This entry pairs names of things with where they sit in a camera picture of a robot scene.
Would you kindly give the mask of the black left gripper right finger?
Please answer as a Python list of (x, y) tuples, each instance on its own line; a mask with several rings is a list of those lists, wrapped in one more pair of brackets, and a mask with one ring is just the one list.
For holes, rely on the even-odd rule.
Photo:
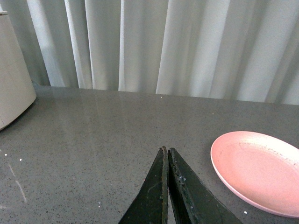
[(241, 223), (203, 184), (176, 149), (168, 151), (168, 158), (168, 186), (177, 224)]

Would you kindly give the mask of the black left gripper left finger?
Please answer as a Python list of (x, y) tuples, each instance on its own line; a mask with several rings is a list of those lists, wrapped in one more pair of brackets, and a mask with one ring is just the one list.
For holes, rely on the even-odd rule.
[(168, 223), (169, 159), (165, 146), (159, 151), (141, 186), (120, 224)]

